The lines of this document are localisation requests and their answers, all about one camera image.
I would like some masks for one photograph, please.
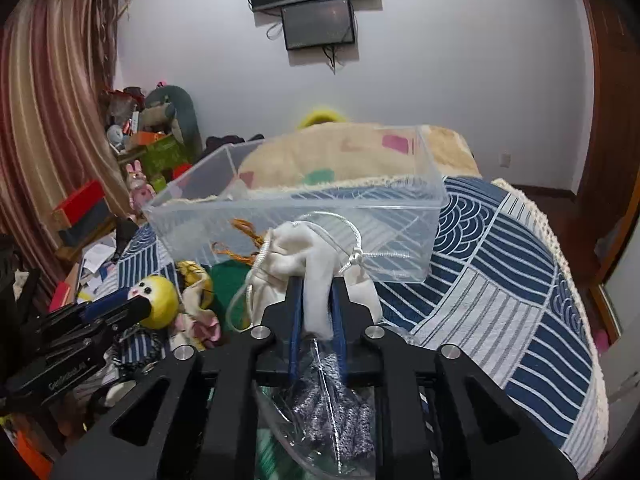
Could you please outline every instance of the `orange string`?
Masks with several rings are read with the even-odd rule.
[[[255,227],[251,222],[242,220],[241,218],[234,218],[233,220],[230,220],[229,223],[240,232],[246,234],[249,238],[251,238],[251,240],[254,241],[254,245],[258,249],[262,247],[262,244],[264,243],[264,237],[256,234]],[[241,254],[237,254],[229,250],[229,248],[222,242],[213,242],[211,244],[211,250],[216,254],[226,254],[226,256],[229,256],[232,260],[247,265],[253,265],[255,262],[255,257],[258,255],[258,253],[252,253],[249,256],[242,256]]]

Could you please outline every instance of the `transparent storage container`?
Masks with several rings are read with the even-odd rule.
[[[174,260],[213,266],[228,259],[214,242],[243,256],[257,251],[233,219],[263,234],[305,214],[333,212],[357,227],[363,251],[373,253],[363,261],[373,280],[422,282],[448,196],[420,131],[369,127],[341,137],[336,128],[312,150],[289,136],[228,144],[169,183],[144,213]],[[318,214],[307,220],[344,248],[345,262],[355,244],[348,225]]]

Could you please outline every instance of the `curtain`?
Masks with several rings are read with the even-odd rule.
[[[21,0],[0,32],[0,231],[43,271],[51,295],[65,273],[50,214],[91,179],[111,211],[127,189],[104,133],[118,0]]]

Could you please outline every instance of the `blue and white bedspread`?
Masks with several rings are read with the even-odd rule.
[[[606,442],[604,382],[579,299],[543,241],[540,212],[519,193],[475,178],[445,185],[450,201],[430,275],[419,284],[376,283],[385,319],[421,346],[459,345],[585,476]],[[155,272],[176,282],[147,225],[100,292]]]

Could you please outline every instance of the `wooden floor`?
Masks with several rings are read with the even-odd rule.
[[[527,197],[533,200],[540,210],[546,214],[549,225],[558,237],[560,248],[564,257],[569,262],[571,274],[575,286],[580,292],[587,317],[591,325],[591,332],[604,330],[604,322],[600,317],[591,295],[587,289],[594,278],[600,263],[593,253],[595,240],[591,237],[589,229],[583,219],[577,205],[570,198],[535,195],[527,193]]]

